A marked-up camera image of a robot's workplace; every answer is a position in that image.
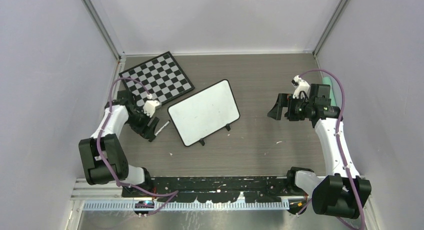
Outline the white whiteboard marker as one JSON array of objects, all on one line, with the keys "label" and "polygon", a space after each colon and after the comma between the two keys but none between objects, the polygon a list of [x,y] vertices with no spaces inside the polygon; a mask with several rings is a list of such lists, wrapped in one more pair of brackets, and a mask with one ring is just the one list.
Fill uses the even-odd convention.
[{"label": "white whiteboard marker", "polygon": [[155,136],[158,136],[169,124],[170,120],[168,120],[162,127],[159,128],[159,130],[154,134]]}]

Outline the small black-framed whiteboard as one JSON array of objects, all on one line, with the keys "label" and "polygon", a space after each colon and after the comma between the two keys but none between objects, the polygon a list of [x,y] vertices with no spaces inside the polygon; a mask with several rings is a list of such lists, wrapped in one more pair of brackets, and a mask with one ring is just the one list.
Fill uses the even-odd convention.
[{"label": "small black-framed whiteboard", "polygon": [[205,145],[205,138],[241,117],[229,80],[223,79],[172,104],[167,109],[171,122],[185,147]]}]

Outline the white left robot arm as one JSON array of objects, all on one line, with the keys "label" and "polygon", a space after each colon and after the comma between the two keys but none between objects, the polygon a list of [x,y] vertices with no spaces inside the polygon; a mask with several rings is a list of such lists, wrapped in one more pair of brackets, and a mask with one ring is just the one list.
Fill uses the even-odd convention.
[{"label": "white left robot arm", "polygon": [[118,91],[115,99],[105,105],[104,116],[98,129],[78,144],[85,179],[88,184],[106,184],[119,180],[122,185],[134,185],[142,197],[153,191],[148,170],[129,164],[119,137],[128,125],[142,138],[152,142],[159,119],[154,116],[161,102],[149,96],[143,106],[138,106],[135,94]]}]

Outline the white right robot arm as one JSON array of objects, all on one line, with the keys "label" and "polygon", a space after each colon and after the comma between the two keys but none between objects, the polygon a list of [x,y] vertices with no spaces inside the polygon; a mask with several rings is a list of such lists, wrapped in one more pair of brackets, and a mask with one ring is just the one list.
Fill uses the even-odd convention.
[{"label": "white right robot arm", "polygon": [[313,170],[292,167],[287,171],[288,193],[306,193],[316,214],[357,219],[367,202],[372,186],[356,170],[346,144],[341,109],[331,105],[331,86],[295,84],[293,94],[279,93],[267,116],[274,120],[309,120],[324,155],[326,176],[320,179]]}]

